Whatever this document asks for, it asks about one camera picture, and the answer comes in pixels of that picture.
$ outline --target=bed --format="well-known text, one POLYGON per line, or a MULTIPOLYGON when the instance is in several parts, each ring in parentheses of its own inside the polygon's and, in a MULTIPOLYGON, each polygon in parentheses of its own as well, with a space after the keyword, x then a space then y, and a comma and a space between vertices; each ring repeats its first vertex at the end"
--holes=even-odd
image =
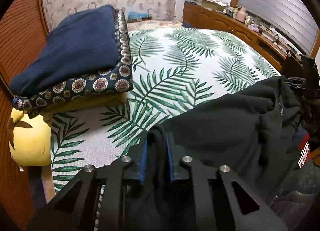
POLYGON ((101 167, 125 155, 154 124, 280 75, 230 33, 157 26, 129 35, 134 90, 126 104, 53 116, 52 165, 43 170, 47 201, 85 165, 101 167))

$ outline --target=metal bolt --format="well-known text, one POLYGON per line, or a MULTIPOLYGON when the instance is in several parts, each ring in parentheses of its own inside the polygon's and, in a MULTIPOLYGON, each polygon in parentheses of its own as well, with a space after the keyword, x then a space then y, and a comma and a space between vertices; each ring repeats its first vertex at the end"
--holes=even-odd
POLYGON ((94 170, 94 166, 93 165, 91 165, 91 164, 88 164, 88 165, 86 165, 85 167, 84 167, 84 171, 86 171, 86 172, 91 172, 91 171, 93 171, 94 170))
POLYGON ((121 157, 121 161, 130 162, 131 161, 131 157, 130 156, 123 156, 123 157, 121 157))
POLYGON ((192 162, 192 157, 190 156, 184 156, 182 157, 182 161, 186 162, 186 163, 190 163, 192 162))
POLYGON ((230 171, 230 167, 226 166, 226 165, 222 165, 222 166, 220 166, 220 170, 222 172, 229 172, 230 171))

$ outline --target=wooden wardrobe door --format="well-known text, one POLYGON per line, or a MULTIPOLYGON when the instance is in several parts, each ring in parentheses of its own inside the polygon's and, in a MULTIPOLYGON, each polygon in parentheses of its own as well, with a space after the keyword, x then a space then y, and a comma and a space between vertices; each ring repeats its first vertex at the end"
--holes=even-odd
MULTIPOLYGON (((14 0, 0 20, 0 69, 7 85, 37 58, 46 43, 41 12, 38 0, 14 0)), ((21 172, 10 156, 6 128, 12 106, 4 89, 0 84, 0 203, 18 228, 25 230, 34 208, 28 172, 21 172)))

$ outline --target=patterned pillow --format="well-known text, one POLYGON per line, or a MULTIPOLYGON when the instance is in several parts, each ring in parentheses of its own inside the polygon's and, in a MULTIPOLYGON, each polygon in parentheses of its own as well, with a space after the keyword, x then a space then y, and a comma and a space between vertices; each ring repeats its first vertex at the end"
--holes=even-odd
POLYGON ((99 70, 94 74, 81 75, 60 82, 52 88, 45 89, 30 98, 15 97, 12 106, 17 110, 31 110, 46 105, 73 100, 81 96, 101 93, 127 92, 133 89, 131 71, 131 53, 129 36, 124 13, 115 10, 116 44, 119 59, 114 69, 99 70))

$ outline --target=wooden dresser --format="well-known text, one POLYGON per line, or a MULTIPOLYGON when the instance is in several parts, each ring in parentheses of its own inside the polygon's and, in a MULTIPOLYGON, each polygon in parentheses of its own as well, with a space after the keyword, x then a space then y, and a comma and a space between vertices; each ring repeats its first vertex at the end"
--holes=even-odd
POLYGON ((294 57, 288 58, 285 53, 272 44, 270 40, 253 32, 243 23, 233 18, 209 11, 199 5, 185 3, 183 21, 189 23, 194 28, 232 33, 260 53, 281 74, 286 77, 305 78, 305 71, 302 65, 294 57))

